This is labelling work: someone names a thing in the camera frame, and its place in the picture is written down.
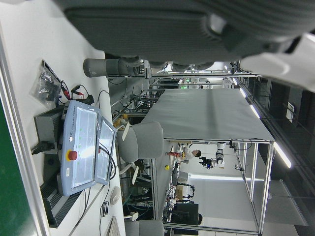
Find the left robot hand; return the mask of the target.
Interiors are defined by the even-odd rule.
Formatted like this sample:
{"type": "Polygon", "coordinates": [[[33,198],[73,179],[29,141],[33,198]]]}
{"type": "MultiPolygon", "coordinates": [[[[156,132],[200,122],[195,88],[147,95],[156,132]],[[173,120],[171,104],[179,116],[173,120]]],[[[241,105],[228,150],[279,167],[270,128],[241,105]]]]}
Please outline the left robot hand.
{"type": "Polygon", "coordinates": [[[152,66],[208,68],[239,61],[247,71],[315,89],[312,0],[58,0],[96,49],[152,66]]]}

